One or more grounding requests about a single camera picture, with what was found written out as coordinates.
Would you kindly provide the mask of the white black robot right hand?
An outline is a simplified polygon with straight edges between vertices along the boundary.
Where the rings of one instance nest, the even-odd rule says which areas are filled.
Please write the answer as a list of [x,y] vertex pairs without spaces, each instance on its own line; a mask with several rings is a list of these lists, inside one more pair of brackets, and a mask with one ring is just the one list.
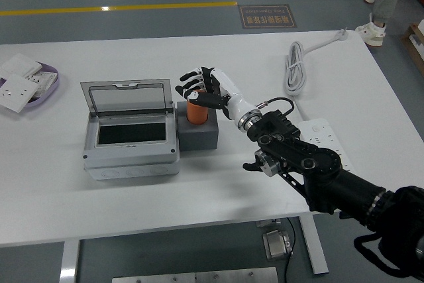
[[176,91],[183,98],[194,105],[221,109],[241,131],[249,120],[257,121],[262,117],[260,110],[249,103],[233,81],[218,68],[196,68],[184,74],[180,81],[184,84],[176,86]]

